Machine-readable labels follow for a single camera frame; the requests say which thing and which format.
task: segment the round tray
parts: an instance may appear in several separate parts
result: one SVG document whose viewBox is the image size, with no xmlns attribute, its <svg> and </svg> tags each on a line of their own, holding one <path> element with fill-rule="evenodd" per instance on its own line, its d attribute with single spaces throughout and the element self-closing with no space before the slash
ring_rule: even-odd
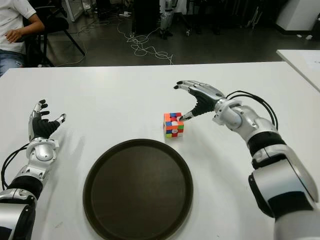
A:
<svg viewBox="0 0 320 240">
<path fill-rule="evenodd" d="M 188 216 L 193 182 L 184 159 L 150 139 L 122 142 L 91 168 L 83 206 L 94 230 L 109 240 L 163 240 Z"/>
</svg>

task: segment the colorful cube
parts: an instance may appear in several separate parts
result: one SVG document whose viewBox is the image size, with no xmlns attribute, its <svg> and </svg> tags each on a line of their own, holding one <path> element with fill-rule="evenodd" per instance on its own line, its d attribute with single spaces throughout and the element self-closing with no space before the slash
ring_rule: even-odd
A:
<svg viewBox="0 0 320 240">
<path fill-rule="evenodd" d="M 163 129 L 166 138 L 176 138 L 183 135 L 185 125 L 183 121 L 179 121 L 181 116 L 181 112 L 164 114 Z"/>
</svg>

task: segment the silver robot arm segment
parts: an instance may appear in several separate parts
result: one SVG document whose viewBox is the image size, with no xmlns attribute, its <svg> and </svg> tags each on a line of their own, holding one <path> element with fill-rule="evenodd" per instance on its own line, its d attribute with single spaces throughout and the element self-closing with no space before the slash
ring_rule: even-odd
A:
<svg viewBox="0 0 320 240">
<path fill-rule="evenodd" d="M 274 239 L 320 240 L 317 186 L 275 126 L 208 84 L 179 81 L 174 88 L 186 90 L 197 99 L 195 108 L 180 121 L 214 111 L 214 122 L 226 125 L 246 142 L 255 169 L 248 178 L 249 185 L 261 211 L 275 218 Z"/>
<path fill-rule="evenodd" d="M 48 181 L 56 159 L 58 142 L 50 135 L 65 121 L 62 114 L 55 121 L 42 119 L 48 105 L 38 102 L 29 118 L 29 141 L 26 157 L 29 159 L 6 190 L 0 192 L 0 239 L 30 240 L 36 217 L 37 200 Z"/>
</svg>

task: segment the gray floor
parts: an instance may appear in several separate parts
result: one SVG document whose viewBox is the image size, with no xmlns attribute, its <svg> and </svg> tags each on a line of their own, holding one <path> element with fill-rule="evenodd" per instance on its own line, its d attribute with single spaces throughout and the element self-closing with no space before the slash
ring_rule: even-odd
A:
<svg viewBox="0 0 320 240">
<path fill-rule="evenodd" d="M 69 32 L 76 33 L 82 26 L 92 23 L 95 18 L 81 16 L 76 23 L 70 23 Z M 168 59 L 158 59 L 154 54 L 135 56 L 134 50 L 127 43 L 123 34 L 128 36 L 131 20 L 120 20 L 113 17 L 109 25 L 97 26 L 89 33 L 72 34 L 74 39 L 85 47 L 86 57 L 76 64 L 79 66 L 137 66 L 137 65 L 167 65 Z M 171 32 L 174 34 L 168 40 L 159 38 L 158 33 L 149 37 L 144 47 L 154 46 L 155 49 L 173 55 L 172 62 L 179 64 L 213 64 L 241 62 L 281 61 L 276 54 L 277 49 L 320 49 L 320 42 L 298 38 L 296 35 L 283 35 L 274 28 L 257 27 L 222 29 L 221 35 L 212 33 L 209 26 L 204 26 L 202 34 L 192 32 L 186 36 L 186 28 L 180 21 L 175 21 Z M 61 65 L 77 62 L 82 59 L 78 49 L 64 33 L 49 35 L 48 58 Z"/>
</svg>

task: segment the white tabletop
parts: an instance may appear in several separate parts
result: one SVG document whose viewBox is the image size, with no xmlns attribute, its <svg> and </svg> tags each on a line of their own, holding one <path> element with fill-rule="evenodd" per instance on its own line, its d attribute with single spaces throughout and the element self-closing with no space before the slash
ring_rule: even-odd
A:
<svg viewBox="0 0 320 240">
<path fill-rule="evenodd" d="M 278 116 L 283 139 L 320 186 L 320 94 L 285 62 L 10 69 L 0 78 L 0 164 L 28 142 L 29 114 L 37 101 L 47 100 L 52 119 L 67 113 L 51 136 L 61 147 L 38 201 L 32 240 L 101 239 L 84 214 L 85 178 L 107 149 L 137 138 L 166 142 L 190 168 L 193 206 L 173 239 L 273 239 L 274 219 L 259 210 L 250 190 L 251 156 L 240 136 L 208 113 L 187 121 L 183 137 L 165 140 L 163 113 L 185 113 L 195 105 L 194 97 L 173 89 L 180 80 L 264 98 Z M 268 117 L 258 103 L 244 102 Z M 20 153 L 7 180 L 26 163 Z"/>
<path fill-rule="evenodd" d="M 277 50 L 276 53 L 320 92 L 320 50 Z"/>
</svg>

